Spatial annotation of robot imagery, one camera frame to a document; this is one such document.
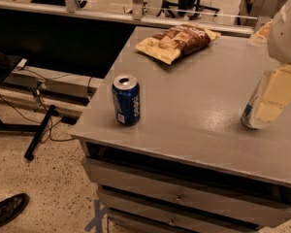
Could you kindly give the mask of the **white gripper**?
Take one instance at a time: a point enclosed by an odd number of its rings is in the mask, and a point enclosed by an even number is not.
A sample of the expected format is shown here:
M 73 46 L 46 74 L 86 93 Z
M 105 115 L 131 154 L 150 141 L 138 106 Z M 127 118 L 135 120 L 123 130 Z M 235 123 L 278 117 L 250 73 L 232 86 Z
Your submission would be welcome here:
M 271 73 L 255 113 L 255 117 L 260 121 L 273 122 L 291 102 L 291 0 L 286 1 L 272 22 L 267 22 L 252 34 L 248 43 L 252 46 L 268 44 L 270 57 L 287 63 L 280 64 Z

